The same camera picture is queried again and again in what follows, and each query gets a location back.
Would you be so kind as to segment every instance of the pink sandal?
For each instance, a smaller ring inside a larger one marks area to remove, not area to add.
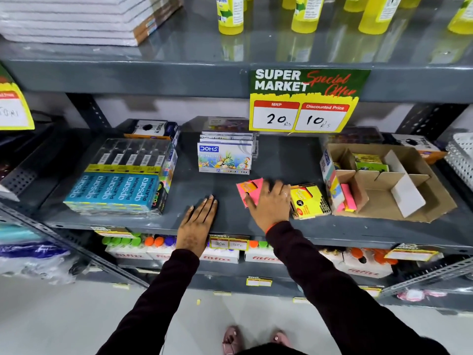
[[[240,329],[236,326],[230,326],[227,328],[225,335],[223,336],[223,355],[235,355],[240,351],[245,350],[245,344],[243,342],[243,336],[241,335]]]
[[[270,342],[292,348],[291,341],[289,341],[289,338],[282,330],[276,330],[272,334]]]

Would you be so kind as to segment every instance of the person's left hand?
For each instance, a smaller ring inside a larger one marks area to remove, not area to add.
[[[195,210],[190,207],[177,230],[176,249],[188,249],[200,258],[216,211],[217,200],[212,195]]]

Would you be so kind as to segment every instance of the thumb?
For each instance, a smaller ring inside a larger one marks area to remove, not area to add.
[[[253,212],[256,210],[256,205],[254,204],[253,198],[250,197],[249,193],[246,193],[245,202],[248,206],[248,209],[250,209],[250,213],[253,214]]]

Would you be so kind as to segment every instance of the finger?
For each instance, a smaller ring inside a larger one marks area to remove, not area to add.
[[[215,214],[217,213],[217,207],[219,203],[217,202],[216,199],[213,200],[212,207],[210,208],[209,214],[207,215],[207,218],[205,218],[204,224],[207,225],[210,229],[210,226],[213,223],[213,220],[215,218]]]
[[[277,180],[274,184],[274,187],[272,188],[271,193],[276,195],[280,194],[283,185],[284,183],[282,183],[280,180]]]
[[[189,221],[195,221],[197,217],[201,214],[202,208],[204,208],[205,203],[207,203],[207,198],[204,199],[202,203],[194,210],[194,213],[192,214],[192,217]]]
[[[191,217],[191,214],[192,214],[192,211],[194,210],[194,206],[191,205],[191,207],[187,210],[187,212],[184,214],[184,218],[182,219],[181,221],[181,226],[183,226],[184,224],[186,224],[188,221],[189,221],[189,218]]]
[[[267,179],[265,179],[263,181],[263,186],[261,187],[261,192],[260,192],[260,195],[263,194],[263,195],[266,195],[269,193],[269,182]]]
[[[213,196],[210,195],[209,200],[205,203],[204,208],[202,208],[202,212],[199,214],[196,221],[200,223],[204,223],[205,217],[207,216],[207,214],[209,214],[209,210],[212,204],[213,204]]]
[[[250,214],[253,214],[253,212],[256,210],[256,205],[254,204],[252,197],[250,197],[250,194],[248,193],[246,193],[245,203],[248,206],[248,209],[250,209]]]
[[[290,202],[291,199],[291,186],[289,184],[283,185],[281,194],[286,196],[286,200]]]

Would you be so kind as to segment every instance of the purple bottle cap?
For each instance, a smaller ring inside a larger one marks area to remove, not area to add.
[[[166,237],[166,239],[164,239],[164,244],[166,244],[168,247],[170,247],[171,245],[173,245],[175,242],[175,238],[174,237]]]

